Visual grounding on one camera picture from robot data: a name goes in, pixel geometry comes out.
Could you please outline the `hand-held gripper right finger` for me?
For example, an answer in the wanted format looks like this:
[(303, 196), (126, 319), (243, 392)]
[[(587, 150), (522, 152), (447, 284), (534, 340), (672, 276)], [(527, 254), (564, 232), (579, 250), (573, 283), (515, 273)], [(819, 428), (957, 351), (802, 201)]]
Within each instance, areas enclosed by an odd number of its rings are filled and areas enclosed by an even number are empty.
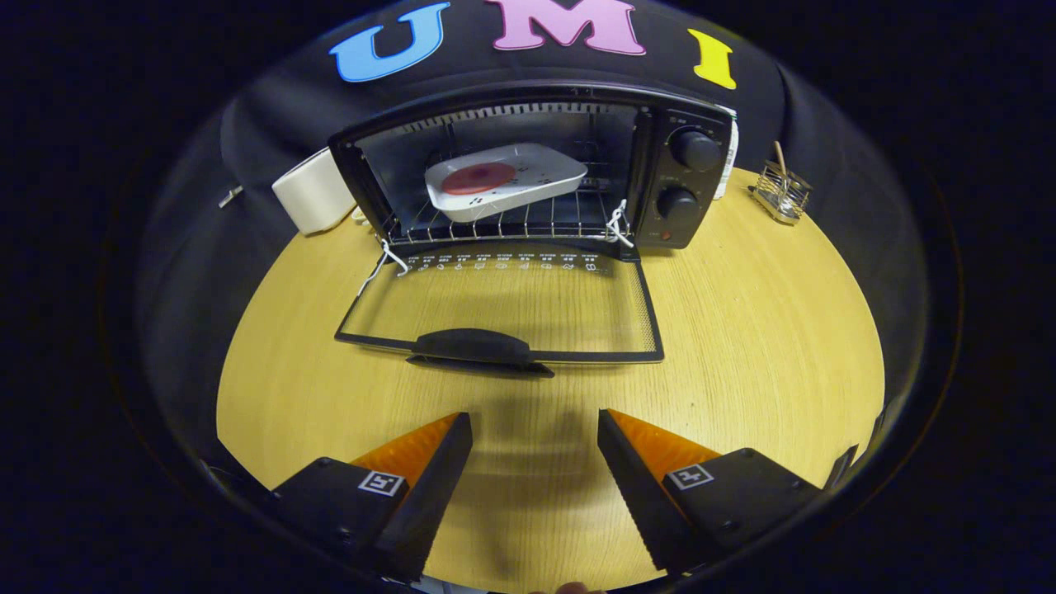
[(611, 408), (597, 414), (597, 448), (653, 564), (668, 574), (754, 544), (822, 491), (755, 449), (718, 454)]

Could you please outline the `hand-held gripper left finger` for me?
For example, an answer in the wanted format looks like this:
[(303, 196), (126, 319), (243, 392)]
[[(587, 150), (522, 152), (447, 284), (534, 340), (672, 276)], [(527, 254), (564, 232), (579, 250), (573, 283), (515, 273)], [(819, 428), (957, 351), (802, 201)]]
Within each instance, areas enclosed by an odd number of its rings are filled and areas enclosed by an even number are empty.
[(470, 414), (445, 415), (351, 462), (320, 456), (272, 489), (271, 511), (341, 563), (418, 582), (472, 446)]

